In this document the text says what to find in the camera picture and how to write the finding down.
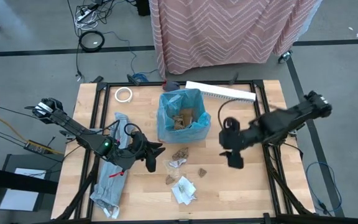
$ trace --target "roll of tape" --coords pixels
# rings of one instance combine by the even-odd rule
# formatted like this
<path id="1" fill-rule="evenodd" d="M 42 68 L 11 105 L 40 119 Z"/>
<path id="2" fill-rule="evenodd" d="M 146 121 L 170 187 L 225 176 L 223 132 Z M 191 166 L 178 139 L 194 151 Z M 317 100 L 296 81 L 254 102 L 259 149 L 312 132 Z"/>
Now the roll of tape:
<path id="1" fill-rule="evenodd" d="M 126 99 L 126 100 L 120 100 L 120 99 L 118 98 L 118 94 L 119 94 L 120 92 L 122 92 L 122 91 L 128 91 L 128 92 L 129 92 L 129 97 L 128 97 L 128 99 Z M 131 102 L 132 96 L 133 96 L 132 90 L 131 90 L 130 88 L 128 88 L 128 87 L 121 87 L 121 88 L 119 88 L 119 89 L 116 91 L 116 95 L 115 95 L 116 100 L 117 100 L 118 102 L 120 102 L 120 103 L 129 103 L 129 102 Z"/>

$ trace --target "denim cloth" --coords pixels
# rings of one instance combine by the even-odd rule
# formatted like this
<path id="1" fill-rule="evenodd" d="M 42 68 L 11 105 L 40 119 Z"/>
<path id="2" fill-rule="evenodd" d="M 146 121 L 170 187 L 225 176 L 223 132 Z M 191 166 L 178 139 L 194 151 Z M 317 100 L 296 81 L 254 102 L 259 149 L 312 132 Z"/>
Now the denim cloth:
<path id="1" fill-rule="evenodd" d="M 130 136 L 124 132 L 124 126 L 129 123 L 128 116 L 118 112 L 115 112 L 114 115 L 116 120 L 120 120 L 115 138 L 120 142 L 119 148 L 123 149 L 127 147 L 131 141 Z M 116 124 L 110 128 L 110 136 L 113 136 L 116 128 Z M 131 133 L 133 129 L 133 126 L 127 126 L 128 133 Z M 102 163 L 103 167 L 99 181 L 94 186 L 94 192 L 90 198 L 98 207 L 103 209 L 108 218 L 116 219 L 119 215 L 119 200 L 127 178 L 127 172 L 125 172 L 124 175 L 109 178 L 109 175 L 121 172 L 122 168 L 110 162 L 102 161 Z"/>

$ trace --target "white cable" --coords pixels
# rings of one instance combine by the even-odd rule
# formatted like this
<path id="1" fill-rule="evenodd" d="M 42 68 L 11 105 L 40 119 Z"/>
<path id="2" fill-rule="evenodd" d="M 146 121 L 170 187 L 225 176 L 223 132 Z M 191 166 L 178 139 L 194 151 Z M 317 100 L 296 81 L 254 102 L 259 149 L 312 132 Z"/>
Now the white cable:
<path id="1" fill-rule="evenodd" d="M 128 91 L 128 92 L 129 92 L 129 97 L 128 97 L 128 99 L 126 99 L 126 100 L 120 100 L 120 99 L 118 98 L 118 94 L 119 94 L 120 92 L 122 92 L 122 91 Z M 121 88 L 119 88 L 119 89 L 116 91 L 116 94 L 115 94 L 116 100 L 117 100 L 118 102 L 120 102 L 120 103 L 129 103 L 129 102 L 131 102 L 132 96 L 133 96 L 132 90 L 131 90 L 130 88 L 128 88 L 128 87 L 121 87 Z"/>
<path id="2" fill-rule="evenodd" d="M 74 15 L 74 25 L 81 29 L 81 30 L 91 30 L 91 29 L 95 29 L 98 26 L 98 22 L 96 21 L 97 18 L 97 13 L 96 11 L 93 11 L 92 14 L 90 16 L 88 16 L 88 20 L 87 21 L 81 21 L 79 22 L 77 20 L 77 14 L 79 14 L 80 11 L 76 11 L 75 15 Z"/>

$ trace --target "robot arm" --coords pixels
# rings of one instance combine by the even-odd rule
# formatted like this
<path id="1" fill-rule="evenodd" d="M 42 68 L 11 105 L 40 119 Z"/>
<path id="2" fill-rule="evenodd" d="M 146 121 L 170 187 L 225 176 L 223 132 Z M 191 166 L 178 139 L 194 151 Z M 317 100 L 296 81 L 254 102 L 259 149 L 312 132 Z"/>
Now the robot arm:
<path id="1" fill-rule="evenodd" d="M 331 114 L 332 106 L 323 96 L 311 91 L 305 101 L 287 110 L 277 109 L 265 113 L 249 123 L 249 129 L 240 130 L 240 122 L 228 117 L 223 121 L 219 143 L 224 149 L 230 167 L 242 169 L 244 161 L 240 151 L 257 143 L 280 145 L 290 131 L 297 129 L 309 119 L 325 118 Z"/>
<path id="2" fill-rule="evenodd" d="M 148 142 L 146 136 L 140 131 L 131 134 L 132 143 L 125 149 L 118 149 L 119 142 L 110 136 L 103 136 L 92 132 L 80 123 L 71 119 L 63 111 L 63 105 L 53 98 L 44 98 L 33 108 L 33 114 L 45 124 L 57 124 L 76 136 L 79 145 L 93 151 L 105 161 L 111 162 L 128 170 L 136 160 L 146 160 L 149 172 L 155 171 L 155 158 L 165 148 L 161 143 Z"/>

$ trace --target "trash scrap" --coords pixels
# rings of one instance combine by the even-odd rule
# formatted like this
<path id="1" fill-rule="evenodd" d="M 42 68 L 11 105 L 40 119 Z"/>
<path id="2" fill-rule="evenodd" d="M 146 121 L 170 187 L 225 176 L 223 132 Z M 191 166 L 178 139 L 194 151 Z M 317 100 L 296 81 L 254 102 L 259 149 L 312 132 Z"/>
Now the trash scrap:
<path id="1" fill-rule="evenodd" d="M 193 183 L 183 176 L 180 177 L 180 180 L 172 187 L 172 192 L 178 203 L 188 205 L 192 200 L 196 199 L 194 196 L 196 188 Z"/>
<path id="2" fill-rule="evenodd" d="M 187 159 L 178 159 L 177 161 L 170 161 L 169 165 L 173 168 L 179 168 L 185 162 L 187 162 Z"/>
<path id="3" fill-rule="evenodd" d="M 173 161 L 177 161 L 179 159 L 187 159 L 189 157 L 189 148 L 184 147 L 179 149 L 174 155 L 172 156 Z"/>
<path id="4" fill-rule="evenodd" d="M 204 177 L 205 174 L 206 174 L 206 170 L 204 170 L 203 168 L 200 168 L 200 169 L 198 170 L 198 175 L 199 175 L 199 177 Z"/>
<path id="5" fill-rule="evenodd" d="M 185 121 L 183 120 L 183 115 L 175 115 L 172 119 L 175 122 L 175 125 L 173 126 L 175 130 L 181 130 L 185 128 Z"/>
<path id="6" fill-rule="evenodd" d="M 167 178 L 165 178 L 165 184 L 170 185 L 175 181 L 175 179 L 173 177 L 171 177 L 171 175 L 168 175 Z"/>

